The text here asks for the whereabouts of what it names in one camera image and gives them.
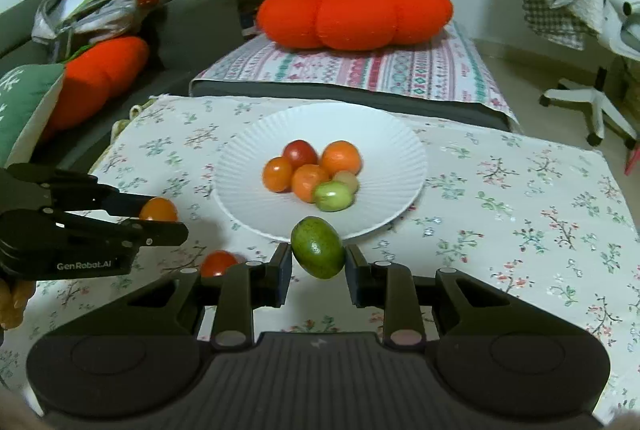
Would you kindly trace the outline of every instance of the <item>table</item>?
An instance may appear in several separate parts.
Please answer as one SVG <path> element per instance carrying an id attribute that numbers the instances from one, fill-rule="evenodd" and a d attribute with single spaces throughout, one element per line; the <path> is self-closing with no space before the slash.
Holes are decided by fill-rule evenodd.
<path id="1" fill-rule="evenodd" d="M 94 173 L 126 192 L 170 198 L 190 238 L 180 248 L 143 248 L 127 276 L 40 282 L 24 323 L 5 334 L 0 350 L 0 374 L 9 386 L 26 384 L 25 359 L 38 337 L 164 273 L 197 265 L 217 249 L 270 258 L 276 242 L 220 210 L 212 176 L 220 150 L 235 133 L 302 103 L 162 96 L 144 110 Z M 608 420 L 612 408 L 632 408 L 640 398 L 640 237 L 600 153 L 437 118 L 397 116 L 424 144 L 429 177 L 402 216 L 354 240 L 365 257 L 399 262 L 423 276 L 457 267 L 586 328 L 611 359 L 596 415 Z M 294 263 L 291 280 L 282 308 L 255 312 L 256 334 L 381 330 L 380 310 L 351 305 L 343 273 L 319 281 Z M 207 313 L 209 322 L 213 313 Z M 428 337 L 437 338 L 430 310 L 423 315 Z"/>

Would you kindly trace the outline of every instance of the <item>checkered cloth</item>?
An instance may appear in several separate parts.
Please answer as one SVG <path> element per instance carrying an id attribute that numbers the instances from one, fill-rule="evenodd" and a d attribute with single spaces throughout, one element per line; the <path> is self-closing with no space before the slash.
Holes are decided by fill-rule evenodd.
<path id="1" fill-rule="evenodd" d="M 524 20 L 534 33 L 556 44 L 583 51 L 588 34 L 595 35 L 566 7 L 549 9 L 546 0 L 522 0 Z"/>

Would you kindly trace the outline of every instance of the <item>plush toy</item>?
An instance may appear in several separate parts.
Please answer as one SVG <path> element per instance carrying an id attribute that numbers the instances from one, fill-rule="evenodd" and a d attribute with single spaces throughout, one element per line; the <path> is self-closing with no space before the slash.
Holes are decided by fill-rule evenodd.
<path id="1" fill-rule="evenodd" d="M 58 102 L 42 139 L 77 126 L 108 99 L 129 89 L 148 56 L 149 47 L 143 39 L 121 36 L 100 42 L 68 62 Z"/>
<path id="2" fill-rule="evenodd" d="M 258 25 L 284 47 L 365 51 L 424 42 L 452 15 L 450 0 L 265 0 Z"/>

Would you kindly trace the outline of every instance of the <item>ridged plate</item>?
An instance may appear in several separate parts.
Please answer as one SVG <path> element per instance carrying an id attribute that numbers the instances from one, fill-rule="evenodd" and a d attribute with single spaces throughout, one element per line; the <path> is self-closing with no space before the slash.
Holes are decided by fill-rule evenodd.
<path id="1" fill-rule="evenodd" d="M 321 212 L 292 193 L 262 185 L 265 163 L 291 141 L 304 139 L 318 155 L 329 143 L 353 143 L 363 160 L 356 200 L 341 212 Z M 427 156 L 401 120 L 368 106 L 315 103 L 282 110 L 252 124 L 224 147 L 214 172 L 214 196 L 223 211 L 250 230 L 289 242 L 304 217 L 327 220 L 345 240 L 391 222 L 417 197 L 427 176 Z"/>

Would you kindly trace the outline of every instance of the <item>white chair base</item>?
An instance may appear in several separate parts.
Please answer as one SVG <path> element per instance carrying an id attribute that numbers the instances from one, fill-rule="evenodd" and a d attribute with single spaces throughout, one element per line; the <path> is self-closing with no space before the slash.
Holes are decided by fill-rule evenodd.
<path id="1" fill-rule="evenodd" d="M 638 134 L 631 124 L 618 112 L 604 92 L 581 84 L 576 84 L 562 78 L 560 85 L 567 90 L 549 89 L 540 96 L 540 105 L 549 106 L 550 100 L 572 103 L 591 103 L 591 121 L 594 132 L 589 134 L 587 142 L 591 146 L 598 146 L 604 139 L 604 114 L 626 135 L 625 144 L 632 148 Z"/>

